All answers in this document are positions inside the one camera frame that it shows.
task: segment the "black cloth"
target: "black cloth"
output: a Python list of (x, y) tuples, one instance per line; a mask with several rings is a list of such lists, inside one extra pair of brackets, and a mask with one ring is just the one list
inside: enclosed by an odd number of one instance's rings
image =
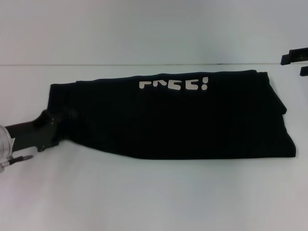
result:
[(67, 137), (114, 154), (142, 159), (294, 157), (282, 117), (286, 108), (269, 83), (266, 72), (250, 70), (53, 84), (48, 110), (74, 111), (76, 118), (65, 124)]

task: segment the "white table surface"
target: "white table surface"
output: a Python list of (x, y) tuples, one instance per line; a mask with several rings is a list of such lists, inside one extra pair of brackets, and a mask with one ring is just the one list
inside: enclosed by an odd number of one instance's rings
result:
[(4, 231), (308, 230), (308, 79), (301, 65), (2, 66), (0, 124), (36, 118), (52, 83), (158, 73), (267, 71), (296, 158), (154, 161), (71, 143), (0, 174)]

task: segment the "black bracket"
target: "black bracket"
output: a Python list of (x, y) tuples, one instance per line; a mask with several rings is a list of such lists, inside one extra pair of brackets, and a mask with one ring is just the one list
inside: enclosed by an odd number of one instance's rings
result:
[[(289, 54), (282, 56), (281, 65), (288, 65), (290, 63), (308, 61), (308, 48), (290, 50)], [(308, 76), (308, 67), (302, 67), (300, 71), (301, 76)]]
[(45, 110), (34, 121), (7, 126), (13, 143), (13, 152), (37, 147), (38, 152), (59, 145), (65, 139), (62, 123), (67, 120), (65, 112), (50, 113)]

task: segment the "black t-shirt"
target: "black t-shirt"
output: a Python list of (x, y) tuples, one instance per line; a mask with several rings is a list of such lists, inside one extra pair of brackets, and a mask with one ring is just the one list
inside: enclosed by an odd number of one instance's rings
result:
[(286, 108), (266, 72), (159, 74), (53, 84), (67, 137), (142, 159), (294, 157)]

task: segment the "black clip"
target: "black clip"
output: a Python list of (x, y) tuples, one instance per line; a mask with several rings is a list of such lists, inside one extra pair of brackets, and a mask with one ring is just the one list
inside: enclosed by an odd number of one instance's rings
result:
[[(281, 65), (288, 65), (290, 63), (308, 61), (308, 48), (290, 50), (289, 54), (285, 54), (281, 58)], [(302, 67), (300, 76), (308, 76), (308, 67)]]

